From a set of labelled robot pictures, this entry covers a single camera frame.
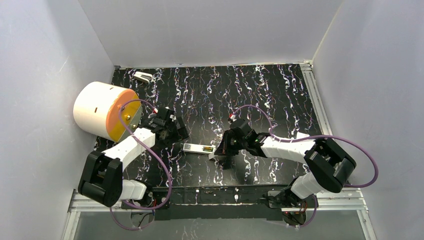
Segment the white slim remote control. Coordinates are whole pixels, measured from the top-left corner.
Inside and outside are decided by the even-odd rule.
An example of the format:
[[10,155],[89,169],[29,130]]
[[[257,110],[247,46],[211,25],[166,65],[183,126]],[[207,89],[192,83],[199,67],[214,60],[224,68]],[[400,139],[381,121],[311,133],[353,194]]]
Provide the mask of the white slim remote control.
[[213,154],[216,150],[216,147],[213,145],[201,145],[193,143],[184,143],[182,150],[187,153],[194,154]]

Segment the white battery cover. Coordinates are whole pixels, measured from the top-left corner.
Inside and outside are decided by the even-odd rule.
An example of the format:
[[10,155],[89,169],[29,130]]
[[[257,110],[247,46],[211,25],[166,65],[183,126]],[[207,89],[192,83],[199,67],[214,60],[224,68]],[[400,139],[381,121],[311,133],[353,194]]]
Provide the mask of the white battery cover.
[[216,157],[216,155],[214,153],[211,153],[211,154],[208,155],[208,159],[210,161],[212,161],[215,157]]

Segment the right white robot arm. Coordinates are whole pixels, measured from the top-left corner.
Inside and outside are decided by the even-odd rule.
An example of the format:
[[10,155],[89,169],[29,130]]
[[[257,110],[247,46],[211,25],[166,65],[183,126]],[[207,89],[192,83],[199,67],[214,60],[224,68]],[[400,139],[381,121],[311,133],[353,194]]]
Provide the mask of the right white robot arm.
[[307,165],[309,172],[293,180],[279,201],[300,201],[321,191],[339,193],[357,164],[353,158],[329,137],[277,140],[270,133],[256,132],[244,119],[230,124],[214,151],[214,156],[236,156],[245,150],[262,158],[281,158]]

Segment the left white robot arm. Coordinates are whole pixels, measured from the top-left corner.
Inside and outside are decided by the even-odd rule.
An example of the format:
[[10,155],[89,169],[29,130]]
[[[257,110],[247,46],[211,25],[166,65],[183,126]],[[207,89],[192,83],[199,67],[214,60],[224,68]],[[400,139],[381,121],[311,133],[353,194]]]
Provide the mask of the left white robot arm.
[[102,152],[92,151],[86,158],[77,191],[106,207],[118,201],[142,200],[148,187],[139,180],[124,179],[126,167],[143,152],[151,152],[154,147],[167,148],[188,137],[183,118],[161,107],[123,141]]

